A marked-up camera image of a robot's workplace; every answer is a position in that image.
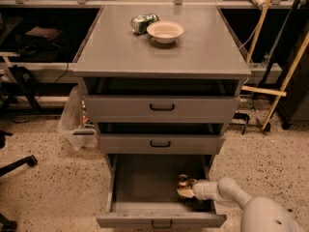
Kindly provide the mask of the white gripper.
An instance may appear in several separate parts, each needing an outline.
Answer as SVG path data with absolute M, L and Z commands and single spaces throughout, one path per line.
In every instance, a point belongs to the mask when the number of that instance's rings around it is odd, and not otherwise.
M 216 200 L 219 197 L 217 182 L 207 180 L 189 179 L 192 189 L 178 189 L 178 195 L 181 198 L 193 198 L 199 200 Z

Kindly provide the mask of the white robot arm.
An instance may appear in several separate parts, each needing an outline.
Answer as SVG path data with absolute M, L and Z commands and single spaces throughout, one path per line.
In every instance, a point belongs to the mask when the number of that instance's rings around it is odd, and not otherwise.
M 229 177 L 211 182 L 180 175 L 177 193 L 184 199 L 213 200 L 224 206 L 237 204 L 242 210 L 240 232 L 306 232 L 280 204 L 270 198 L 252 197 Z

